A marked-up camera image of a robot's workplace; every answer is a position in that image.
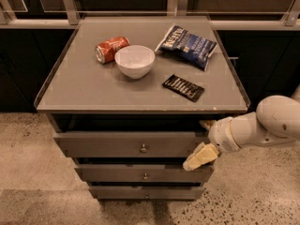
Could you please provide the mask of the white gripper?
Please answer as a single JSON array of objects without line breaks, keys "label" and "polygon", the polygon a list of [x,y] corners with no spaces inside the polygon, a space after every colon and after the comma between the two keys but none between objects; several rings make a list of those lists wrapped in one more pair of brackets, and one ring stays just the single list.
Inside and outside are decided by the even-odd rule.
[{"label": "white gripper", "polygon": [[231,117],[216,120],[201,120],[200,125],[209,130],[208,138],[210,143],[200,143],[183,163],[183,168],[190,172],[202,165],[214,161],[221,153],[237,152],[240,147],[233,139],[231,132]]}]

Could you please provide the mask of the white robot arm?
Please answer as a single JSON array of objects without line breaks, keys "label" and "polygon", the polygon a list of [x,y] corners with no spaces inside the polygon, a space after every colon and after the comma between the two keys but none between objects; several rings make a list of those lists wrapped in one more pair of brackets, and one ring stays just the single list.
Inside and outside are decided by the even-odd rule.
[{"label": "white robot arm", "polygon": [[255,112],[220,120],[202,120],[209,143],[201,142],[187,157],[183,168],[190,172],[214,161],[222,153],[255,145],[276,146],[300,140],[300,102],[290,97],[264,98]]}]

